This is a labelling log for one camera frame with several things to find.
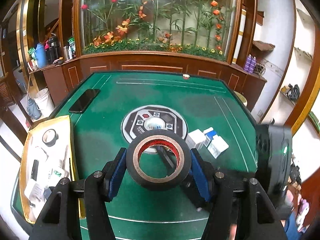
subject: smartphone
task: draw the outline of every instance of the smartphone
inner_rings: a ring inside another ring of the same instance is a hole
[[[100,89],[87,89],[70,107],[69,113],[83,114],[92,100],[99,94]]]

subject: glass window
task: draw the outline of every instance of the glass window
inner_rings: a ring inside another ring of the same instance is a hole
[[[236,0],[81,0],[84,54],[170,51],[225,60]]]

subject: blue jug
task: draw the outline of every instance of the blue jug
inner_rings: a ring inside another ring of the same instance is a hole
[[[42,68],[47,65],[47,59],[45,57],[44,46],[38,43],[35,51],[35,56],[38,62],[38,68]]]

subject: purple bottle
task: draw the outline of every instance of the purple bottle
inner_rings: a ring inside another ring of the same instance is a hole
[[[249,72],[251,60],[252,60],[251,55],[248,55],[244,63],[244,67],[243,67],[244,71]]]
[[[249,67],[249,73],[250,74],[253,73],[253,70],[254,70],[256,64],[257,64],[257,60],[256,60],[256,57],[254,57],[250,62],[250,67]]]

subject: wooden cabinet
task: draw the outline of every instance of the wooden cabinet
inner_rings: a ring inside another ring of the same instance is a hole
[[[144,70],[222,79],[232,89],[243,94],[251,111],[266,80],[245,72],[238,65],[193,55],[153,52],[117,51],[84,55],[60,66],[42,68],[55,105],[93,72]]]

